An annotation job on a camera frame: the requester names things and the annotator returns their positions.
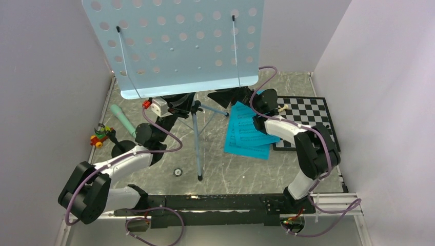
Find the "red connector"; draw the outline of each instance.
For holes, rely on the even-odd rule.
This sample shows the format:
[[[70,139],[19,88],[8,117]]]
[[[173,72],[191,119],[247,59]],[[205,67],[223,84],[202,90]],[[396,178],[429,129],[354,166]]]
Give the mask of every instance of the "red connector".
[[[149,106],[151,106],[151,102],[150,101],[144,101],[144,103],[142,104],[142,107],[144,107],[145,109],[148,109]]]

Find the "perforated metal sheet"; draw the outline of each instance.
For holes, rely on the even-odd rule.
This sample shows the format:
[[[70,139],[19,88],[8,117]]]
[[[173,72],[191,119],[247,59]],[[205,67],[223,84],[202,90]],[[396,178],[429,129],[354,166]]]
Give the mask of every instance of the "perforated metal sheet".
[[[151,97],[237,87],[239,76],[241,86],[258,80],[264,0],[82,3],[123,98],[139,98],[133,85],[140,97]],[[116,26],[121,27],[125,60]]]

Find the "green cylinder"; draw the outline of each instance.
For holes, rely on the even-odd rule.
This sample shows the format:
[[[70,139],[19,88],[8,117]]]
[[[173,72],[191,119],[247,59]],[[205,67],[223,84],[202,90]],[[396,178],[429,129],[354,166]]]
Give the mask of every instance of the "green cylinder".
[[[110,111],[121,121],[123,126],[127,129],[127,131],[136,138],[136,128],[131,124],[131,122],[127,119],[125,114],[122,112],[122,109],[116,105],[113,104],[110,106]]]

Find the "marble floor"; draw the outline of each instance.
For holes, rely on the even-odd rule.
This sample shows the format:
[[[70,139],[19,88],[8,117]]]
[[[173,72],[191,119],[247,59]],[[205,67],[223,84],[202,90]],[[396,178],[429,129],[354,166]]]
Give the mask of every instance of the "marble floor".
[[[259,83],[265,81],[271,74],[272,71],[260,71]],[[275,88],[278,95],[314,96],[311,83],[304,72],[280,72],[265,86],[266,88]],[[206,96],[207,93],[207,91],[197,93],[196,99],[208,106],[224,110],[210,100]],[[103,122],[116,129],[118,140],[134,140],[134,138],[112,114],[110,105],[119,105],[131,123],[137,126],[145,122],[141,114],[142,102],[143,99],[123,99],[119,87],[114,86]],[[208,110],[198,112],[199,129],[202,129],[212,114],[213,112]],[[147,115],[153,120],[156,119],[156,115],[151,110],[148,110]],[[192,125],[191,117],[183,121]],[[223,148],[227,123],[228,118],[216,114],[200,136],[203,181],[197,179],[193,131],[183,123],[177,122],[171,132],[183,141],[183,148],[165,154],[158,163],[123,178],[113,186],[122,188],[132,183],[151,195],[282,193],[299,170],[296,152],[274,151],[271,146],[268,160],[225,153]],[[168,149],[171,149],[178,143],[167,137],[165,144],[168,145]],[[95,150],[92,163],[110,159],[112,147],[113,143],[110,141],[104,142],[102,148]],[[174,176],[173,171],[176,168],[183,170],[182,176]],[[343,192],[337,169],[320,183],[315,192]]]

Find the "toy wheel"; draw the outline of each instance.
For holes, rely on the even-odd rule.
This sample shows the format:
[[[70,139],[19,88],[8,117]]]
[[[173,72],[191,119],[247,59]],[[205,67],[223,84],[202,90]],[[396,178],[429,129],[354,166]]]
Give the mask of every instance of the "toy wheel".
[[[181,168],[176,168],[174,170],[174,176],[175,177],[180,177],[183,174],[183,170],[181,170]]]

